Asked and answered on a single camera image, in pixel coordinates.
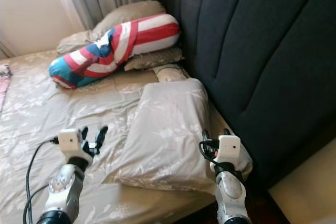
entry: headboard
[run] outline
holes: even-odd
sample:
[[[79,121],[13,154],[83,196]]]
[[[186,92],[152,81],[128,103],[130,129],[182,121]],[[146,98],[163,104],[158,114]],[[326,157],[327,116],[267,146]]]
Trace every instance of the headboard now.
[[[158,0],[267,187],[336,136],[336,0]]]

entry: bed sheet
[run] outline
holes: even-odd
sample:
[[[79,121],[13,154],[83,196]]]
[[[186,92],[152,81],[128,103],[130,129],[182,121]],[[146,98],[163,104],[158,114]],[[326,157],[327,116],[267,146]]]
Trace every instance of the bed sheet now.
[[[86,171],[75,223],[172,223],[214,201],[193,191],[160,191],[101,184],[108,166],[122,151],[142,87],[157,82],[153,71],[113,74],[76,90],[56,88],[48,75],[55,51],[10,59],[13,77],[0,115],[0,223],[20,223],[26,202],[25,175],[37,145],[60,129],[109,127],[101,154]],[[30,174],[30,188],[47,184],[64,163],[59,147],[44,145]],[[37,221],[47,192],[33,201]]]

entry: black joint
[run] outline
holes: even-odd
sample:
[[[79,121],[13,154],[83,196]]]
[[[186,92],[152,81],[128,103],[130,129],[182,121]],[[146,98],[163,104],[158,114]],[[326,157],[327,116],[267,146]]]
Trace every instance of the black joint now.
[[[215,165],[215,173],[216,176],[221,172],[230,172],[232,175],[234,175],[236,178],[239,179],[239,181],[243,184],[243,177],[241,175],[240,171],[235,170],[235,166],[232,163],[229,162],[223,162],[219,165]]]
[[[86,168],[89,165],[89,162],[82,157],[71,157],[69,158],[68,165],[76,165],[83,172],[85,172]]]
[[[234,217],[224,222],[224,224],[250,224],[251,222],[242,217]]]
[[[36,224],[71,224],[71,221],[65,212],[53,210],[43,213]]]
[[[232,163],[229,163],[229,162],[220,163],[220,166],[219,165],[215,165],[216,176],[219,173],[226,172],[226,171],[234,174],[234,172],[235,172],[235,166]]]
[[[231,135],[230,131],[227,128],[224,128],[224,135]]]

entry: pillowcase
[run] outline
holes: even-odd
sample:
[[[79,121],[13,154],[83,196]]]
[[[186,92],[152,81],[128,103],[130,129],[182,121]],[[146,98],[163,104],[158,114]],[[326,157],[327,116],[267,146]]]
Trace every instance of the pillowcase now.
[[[166,11],[158,1],[142,1],[120,6],[109,13],[92,31],[81,31],[62,39],[56,50],[62,56],[95,42],[120,23],[164,13]]]
[[[209,165],[198,151],[208,125],[208,99],[200,81],[147,84],[135,114],[124,149],[103,183],[214,194],[214,173],[207,172]]]
[[[168,63],[178,62],[184,59],[182,50],[177,47],[171,47],[159,51],[149,52],[147,54],[134,55],[124,66],[125,71],[132,69],[151,68]]]
[[[155,72],[159,82],[183,81],[187,79],[177,64],[166,64],[154,67],[153,71]]]
[[[169,14],[119,24],[96,43],[54,60],[49,75],[68,89],[87,85],[116,71],[135,54],[171,47],[179,38],[178,26]]]

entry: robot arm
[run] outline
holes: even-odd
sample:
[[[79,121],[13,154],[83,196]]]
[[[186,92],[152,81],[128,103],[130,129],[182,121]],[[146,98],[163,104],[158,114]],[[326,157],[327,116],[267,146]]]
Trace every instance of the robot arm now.
[[[240,172],[235,171],[240,152],[240,138],[221,135],[218,140],[202,132],[202,155],[216,174],[217,220],[219,224],[251,224],[245,208],[246,190]]]
[[[49,197],[44,212],[37,224],[71,224],[79,212],[79,195],[83,188],[84,172],[92,164],[93,157],[99,154],[108,128],[98,131],[96,143],[89,145],[86,138],[87,128],[83,132],[76,129],[62,130],[58,134],[61,151],[67,164],[49,184]]]

